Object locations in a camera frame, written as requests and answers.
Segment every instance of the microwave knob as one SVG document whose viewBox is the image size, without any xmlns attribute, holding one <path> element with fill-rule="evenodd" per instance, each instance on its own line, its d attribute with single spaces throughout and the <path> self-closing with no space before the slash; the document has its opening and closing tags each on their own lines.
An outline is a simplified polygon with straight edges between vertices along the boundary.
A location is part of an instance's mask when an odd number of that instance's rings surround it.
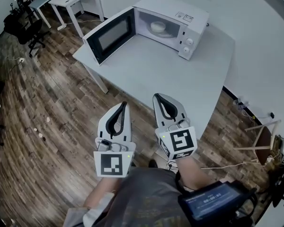
<svg viewBox="0 0 284 227">
<path fill-rule="evenodd" d="M 194 41 L 191 38 L 188 38 L 186 40 L 186 44 L 188 44 L 188 45 L 192 45 L 193 43 L 194 43 Z"/>
<path fill-rule="evenodd" d="M 184 51 L 185 53 L 189 53 L 190 49 L 187 48 L 187 47 L 184 47 L 184 48 L 183 48 L 183 51 Z"/>
</svg>

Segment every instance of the wooden chair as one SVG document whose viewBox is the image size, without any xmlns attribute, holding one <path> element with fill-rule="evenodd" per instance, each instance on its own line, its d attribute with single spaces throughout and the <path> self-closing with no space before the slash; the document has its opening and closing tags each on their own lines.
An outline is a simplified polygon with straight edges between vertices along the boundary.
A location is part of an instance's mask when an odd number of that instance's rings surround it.
<svg viewBox="0 0 284 227">
<path fill-rule="evenodd" d="M 253 143 L 252 147 L 239 147 L 234 149 L 254 150 L 261 165 L 265 165 L 267 158 L 270 156 L 270 151 L 274 147 L 276 129 L 280 123 L 281 120 L 277 120 L 260 126 L 255 126 L 245 129 L 245 131 L 260 129 L 260 132 L 257 135 L 256 140 Z M 274 125 L 272 132 L 270 132 L 269 129 L 267 128 L 267 126 L 270 125 Z"/>
</svg>

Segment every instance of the white table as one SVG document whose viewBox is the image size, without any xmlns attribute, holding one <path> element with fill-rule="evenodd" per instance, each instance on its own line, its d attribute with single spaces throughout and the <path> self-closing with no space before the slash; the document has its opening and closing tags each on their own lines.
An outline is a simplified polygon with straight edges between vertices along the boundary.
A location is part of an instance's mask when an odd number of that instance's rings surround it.
<svg viewBox="0 0 284 227">
<path fill-rule="evenodd" d="M 51 25 L 49 24 L 49 22 L 47 21 L 47 19 L 45 18 L 45 16 L 43 15 L 43 13 L 42 13 L 41 10 L 40 10 L 40 8 L 41 8 L 44 4 L 46 4 L 48 1 L 50 1 L 50 0 L 34 0 L 34 1 L 31 2 L 28 6 L 30 7 L 30 9 L 31 9 L 32 11 L 34 11 L 34 9 L 36 9 L 36 10 L 39 12 L 39 14 L 40 14 L 41 18 L 43 19 L 43 21 L 47 24 L 47 26 L 48 26 L 49 28 L 51 28 Z M 38 15 L 37 15 L 35 12 L 34 12 L 34 15 L 35 15 L 35 17 L 36 17 L 37 19 L 39 19 Z"/>
<path fill-rule="evenodd" d="M 99 17 L 100 17 L 100 20 L 103 22 L 104 21 L 104 15 L 103 15 L 103 10 L 102 10 L 102 5 L 101 5 L 101 1 L 100 0 L 95 0 L 96 1 L 96 5 L 97 5 L 97 8 L 98 8 L 98 14 L 99 14 Z M 66 24 L 64 23 L 58 9 L 56 6 L 60 6 L 60 7 L 65 7 L 71 17 L 71 20 L 72 22 L 74 23 L 75 25 L 75 28 L 79 34 L 79 36 L 82 38 L 84 35 L 82 33 L 82 30 L 80 29 L 80 26 L 77 22 L 77 19 L 71 9 L 71 5 L 77 3 L 77 2 L 80 2 L 80 11 L 81 13 L 83 14 L 84 13 L 84 10 L 83 10 L 83 6 L 81 4 L 81 0 L 51 0 L 49 3 L 52 5 L 60 23 L 62 24 L 58 30 L 62 29 L 62 28 L 65 28 L 66 27 Z"/>
<path fill-rule="evenodd" d="M 149 108 L 155 93 L 163 93 L 183 104 L 201 138 L 219 99 L 231 57 L 234 40 L 210 25 L 190 61 L 178 52 L 142 35 L 135 35 L 101 66 L 87 45 L 73 55 L 107 93 L 104 77 Z"/>
</svg>

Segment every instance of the white bowl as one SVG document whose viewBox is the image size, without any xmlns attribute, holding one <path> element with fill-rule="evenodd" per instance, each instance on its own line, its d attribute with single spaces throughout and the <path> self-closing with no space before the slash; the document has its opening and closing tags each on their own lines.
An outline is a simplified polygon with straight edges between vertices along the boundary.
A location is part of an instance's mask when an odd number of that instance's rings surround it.
<svg viewBox="0 0 284 227">
<path fill-rule="evenodd" d="M 164 32 L 166 25 L 162 22 L 156 21 L 151 23 L 151 30 L 155 33 L 162 33 Z"/>
</svg>

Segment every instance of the sticker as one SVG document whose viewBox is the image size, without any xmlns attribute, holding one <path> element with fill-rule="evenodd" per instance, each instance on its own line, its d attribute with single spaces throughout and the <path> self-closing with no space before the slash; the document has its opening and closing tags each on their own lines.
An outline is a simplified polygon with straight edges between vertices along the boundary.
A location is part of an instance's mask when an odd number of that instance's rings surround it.
<svg viewBox="0 0 284 227">
<path fill-rule="evenodd" d="M 174 155 L 174 157 L 172 159 L 175 160 L 175 159 L 187 157 L 187 156 L 190 156 L 191 153 L 193 153 L 193 150 L 190 150 L 188 152 L 183 152 L 183 153 L 180 153 L 180 154 L 176 154 L 176 155 Z"/>
<path fill-rule="evenodd" d="M 166 145 L 164 144 L 164 142 L 161 139 L 160 139 L 160 145 L 163 148 L 163 150 L 164 150 L 165 154 L 167 155 L 167 157 L 169 157 L 170 156 L 170 152 L 169 152 L 169 150 L 167 149 Z"/>
<path fill-rule="evenodd" d="M 186 14 L 183 19 L 190 23 L 193 20 L 193 17 Z"/>
<path fill-rule="evenodd" d="M 122 154 L 102 154 L 101 155 L 102 175 L 123 175 Z"/>
<path fill-rule="evenodd" d="M 189 130 L 170 133 L 170 137 L 175 152 L 194 147 Z"/>
<path fill-rule="evenodd" d="M 177 18 L 184 18 L 185 16 L 185 13 L 182 13 L 182 12 L 178 12 L 176 15 L 175 15 Z"/>
</svg>

